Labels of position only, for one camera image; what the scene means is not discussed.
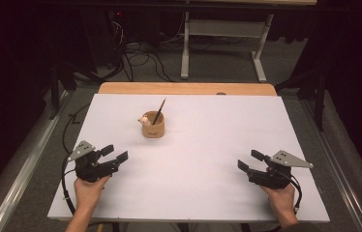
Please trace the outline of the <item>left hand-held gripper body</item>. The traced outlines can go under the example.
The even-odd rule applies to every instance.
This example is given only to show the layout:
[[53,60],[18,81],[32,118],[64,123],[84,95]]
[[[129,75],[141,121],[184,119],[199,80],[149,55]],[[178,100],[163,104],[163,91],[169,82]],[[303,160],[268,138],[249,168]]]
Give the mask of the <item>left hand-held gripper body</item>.
[[85,140],[80,141],[73,149],[67,161],[75,163],[75,174],[79,179],[94,183],[118,171],[120,163],[117,159],[99,162],[102,157],[101,150]]

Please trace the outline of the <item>white desk frame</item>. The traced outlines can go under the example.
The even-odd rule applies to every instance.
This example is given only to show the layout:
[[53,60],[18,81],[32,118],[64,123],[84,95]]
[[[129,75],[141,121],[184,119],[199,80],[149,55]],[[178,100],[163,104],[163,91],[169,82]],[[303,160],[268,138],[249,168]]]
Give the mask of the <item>white desk frame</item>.
[[266,82],[266,76],[260,61],[274,16],[269,14],[264,21],[232,21],[215,19],[190,19],[190,13],[184,13],[184,43],[181,59],[181,78],[189,77],[190,36],[230,37],[258,39],[258,47],[251,52],[252,62],[259,82]]

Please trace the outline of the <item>black brush with gold ferrule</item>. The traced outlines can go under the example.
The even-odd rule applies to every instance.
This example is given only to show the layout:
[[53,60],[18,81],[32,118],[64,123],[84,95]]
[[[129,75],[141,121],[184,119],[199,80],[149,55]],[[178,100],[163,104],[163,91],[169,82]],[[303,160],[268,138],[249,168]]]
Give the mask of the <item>black brush with gold ferrule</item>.
[[159,109],[158,109],[158,111],[157,111],[157,113],[156,113],[156,116],[155,116],[155,118],[154,118],[154,120],[153,120],[152,125],[156,125],[156,123],[157,123],[157,121],[158,121],[158,118],[160,117],[161,112],[162,112],[162,110],[163,110],[163,108],[164,108],[165,103],[166,103],[166,98],[162,101],[162,103],[161,103],[161,105],[160,105],[160,107],[159,107]]

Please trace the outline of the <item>metal floor rail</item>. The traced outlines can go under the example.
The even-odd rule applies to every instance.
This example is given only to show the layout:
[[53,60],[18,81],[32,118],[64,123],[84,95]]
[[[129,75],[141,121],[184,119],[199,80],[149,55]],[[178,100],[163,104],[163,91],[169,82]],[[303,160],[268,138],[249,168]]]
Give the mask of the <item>metal floor rail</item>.
[[308,101],[301,101],[301,105],[312,124],[312,127],[314,128],[321,147],[323,148],[326,162],[331,170],[334,182],[337,185],[354,225],[358,232],[362,232],[362,208],[358,198],[347,180],[347,176],[341,167],[341,163],[337,160],[335,153],[331,149],[327,136],[317,126],[313,107]]
[[15,153],[18,168],[12,167],[15,175],[10,180],[10,187],[7,194],[0,201],[0,232],[3,232],[8,221],[13,215],[22,195],[35,172],[35,169],[43,155],[45,146],[50,139],[59,119],[59,113],[65,108],[72,93],[62,91],[59,98],[60,105],[54,116],[51,116],[52,106],[45,108],[44,114],[39,118],[37,124],[30,130],[25,140]]

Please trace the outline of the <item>black metal stand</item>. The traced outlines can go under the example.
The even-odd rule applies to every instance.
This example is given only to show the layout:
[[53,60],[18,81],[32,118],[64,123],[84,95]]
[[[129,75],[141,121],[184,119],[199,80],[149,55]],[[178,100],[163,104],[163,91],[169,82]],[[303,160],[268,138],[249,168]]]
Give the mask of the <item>black metal stand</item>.
[[59,85],[62,85],[67,91],[74,91],[76,89],[73,69],[68,62],[63,60],[54,61],[50,68],[50,120],[57,116],[60,109]]
[[325,76],[322,69],[312,69],[293,75],[288,80],[275,85],[274,88],[276,92],[287,88],[297,88],[297,97],[299,100],[314,100],[315,123],[317,128],[323,131],[322,115],[324,109]]

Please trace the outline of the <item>wooden pen holder with figurine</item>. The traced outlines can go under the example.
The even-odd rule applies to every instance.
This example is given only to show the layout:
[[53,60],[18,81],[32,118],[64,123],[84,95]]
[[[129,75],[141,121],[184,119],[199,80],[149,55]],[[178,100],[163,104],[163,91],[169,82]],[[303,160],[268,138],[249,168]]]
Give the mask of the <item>wooden pen holder with figurine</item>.
[[158,111],[145,112],[138,121],[142,135],[146,138],[160,138],[165,134],[165,117]]

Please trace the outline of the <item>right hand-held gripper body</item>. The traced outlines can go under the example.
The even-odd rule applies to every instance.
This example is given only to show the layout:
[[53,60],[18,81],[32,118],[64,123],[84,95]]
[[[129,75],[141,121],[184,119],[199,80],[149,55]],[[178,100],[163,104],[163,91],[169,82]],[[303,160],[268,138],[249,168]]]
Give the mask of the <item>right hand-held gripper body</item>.
[[265,171],[249,168],[246,173],[249,181],[270,189],[284,189],[291,182],[291,168],[313,168],[310,162],[302,160],[286,151],[279,151],[274,156],[265,155]]

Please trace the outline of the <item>wooden table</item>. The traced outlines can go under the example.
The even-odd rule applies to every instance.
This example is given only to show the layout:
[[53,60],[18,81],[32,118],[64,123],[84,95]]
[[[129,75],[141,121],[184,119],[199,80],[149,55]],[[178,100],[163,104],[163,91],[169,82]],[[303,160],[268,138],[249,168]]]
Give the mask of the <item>wooden table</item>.
[[276,96],[267,83],[106,82],[100,94]]

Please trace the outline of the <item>person's right hand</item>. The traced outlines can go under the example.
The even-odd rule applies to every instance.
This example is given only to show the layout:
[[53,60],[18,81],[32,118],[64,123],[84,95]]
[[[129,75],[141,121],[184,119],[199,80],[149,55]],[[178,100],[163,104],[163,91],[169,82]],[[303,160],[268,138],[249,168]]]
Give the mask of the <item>person's right hand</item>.
[[261,187],[268,197],[274,215],[282,228],[298,222],[293,210],[294,187],[287,185],[283,189]]

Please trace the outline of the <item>person's left hand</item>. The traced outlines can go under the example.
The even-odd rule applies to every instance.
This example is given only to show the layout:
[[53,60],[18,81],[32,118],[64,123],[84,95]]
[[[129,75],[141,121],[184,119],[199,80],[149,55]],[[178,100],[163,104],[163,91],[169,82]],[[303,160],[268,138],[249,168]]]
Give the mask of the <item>person's left hand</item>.
[[90,183],[79,178],[75,180],[76,209],[80,212],[92,214],[100,200],[109,176]]

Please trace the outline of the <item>black computer case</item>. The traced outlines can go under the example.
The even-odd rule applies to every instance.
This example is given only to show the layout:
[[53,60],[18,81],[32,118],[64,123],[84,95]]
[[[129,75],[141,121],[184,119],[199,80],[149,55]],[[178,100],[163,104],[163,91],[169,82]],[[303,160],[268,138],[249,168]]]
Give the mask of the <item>black computer case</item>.
[[116,68],[123,54],[123,31],[109,10],[81,11],[90,49],[97,67]]

